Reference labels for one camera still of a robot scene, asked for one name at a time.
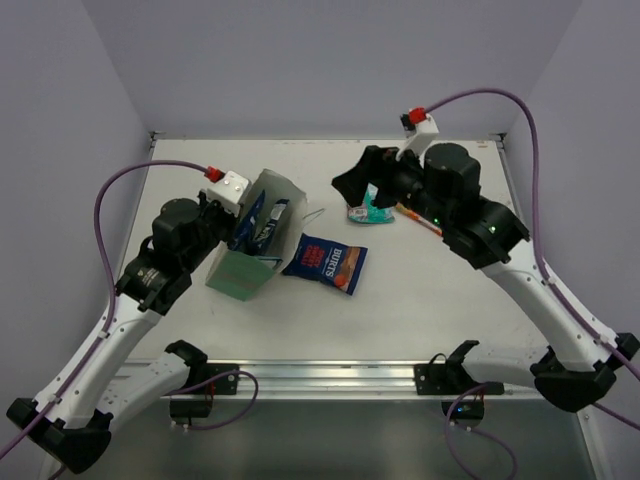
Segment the tabletop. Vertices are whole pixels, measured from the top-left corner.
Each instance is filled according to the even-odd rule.
[[[325,211],[305,233],[365,246],[369,253],[355,294],[317,282],[276,276],[241,302],[204,285],[211,258],[193,286],[132,352],[157,357],[171,342],[188,341],[225,360],[414,360],[450,353],[467,339],[505,347],[546,342],[518,306],[481,272],[451,253],[441,238],[398,212],[395,222],[362,226],[346,217],[331,179],[351,168],[366,145],[394,140],[160,140],[154,160],[185,160],[255,179],[264,168],[307,193],[308,211]],[[512,207],[498,149],[462,141],[482,166],[482,194]],[[194,198],[207,182],[192,170],[149,169],[127,246],[134,258],[160,207]]]

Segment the red cable plug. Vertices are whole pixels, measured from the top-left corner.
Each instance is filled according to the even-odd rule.
[[[224,177],[225,173],[222,170],[218,170],[215,167],[207,167],[207,172],[204,174],[211,182],[216,183],[222,177]]]

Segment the gray wall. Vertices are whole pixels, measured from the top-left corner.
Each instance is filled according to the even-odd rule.
[[[637,1],[585,0],[528,99],[540,129],[546,257],[596,315],[636,335],[638,18]],[[522,118],[508,138],[510,164],[529,212],[531,154]],[[618,377],[604,403],[638,422],[640,385],[627,372]],[[614,420],[598,421],[616,478],[638,478],[640,433]]]
[[[464,88],[528,94],[580,0],[84,3],[147,127],[326,138],[401,136],[402,111]],[[515,117],[476,98],[438,123],[477,138]]]
[[[0,7],[0,410],[59,371],[106,302],[92,233],[105,178],[146,157],[147,135],[79,0]],[[112,257],[142,177],[104,208]],[[0,416],[0,444],[17,429]],[[32,479],[42,453],[25,441],[0,478]]]

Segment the gray floor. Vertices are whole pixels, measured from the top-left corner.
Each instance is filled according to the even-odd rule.
[[[209,421],[238,407],[221,402]],[[79,478],[467,478],[447,451],[438,409],[422,401],[262,401],[235,425],[184,435],[170,430],[168,403],[161,401],[125,427]],[[491,400],[482,427],[515,450],[518,479],[595,478],[575,415],[542,401]],[[500,447],[455,430],[459,452],[480,477],[506,477],[511,464]]]

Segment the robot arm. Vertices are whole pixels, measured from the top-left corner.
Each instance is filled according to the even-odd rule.
[[[116,284],[115,315],[107,331],[107,311],[62,371],[34,399],[17,399],[7,416],[27,428],[31,439],[73,473],[93,465],[111,434],[159,397],[199,375],[207,356],[178,341],[155,362],[117,387],[118,369],[149,330],[191,286],[191,273],[219,244],[229,240],[249,181],[227,172],[199,201],[166,203],[138,256]],[[73,377],[78,367],[80,373]],[[63,394],[60,386],[70,381]]]
[[[572,412],[602,398],[621,366],[603,343],[631,359],[638,340],[604,325],[549,269],[555,286],[591,319],[600,335],[594,340],[541,276],[527,228],[506,206],[480,195],[479,162],[460,145],[429,147],[438,129],[424,109],[401,120],[408,137],[401,148],[367,147],[357,165],[332,185],[349,205],[357,206],[372,183],[378,187],[375,206],[401,203],[437,225],[444,243],[500,286],[549,342],[546,351],[514,352],[467,341],[445,365],[448,380],[535,386],[551,403]]]

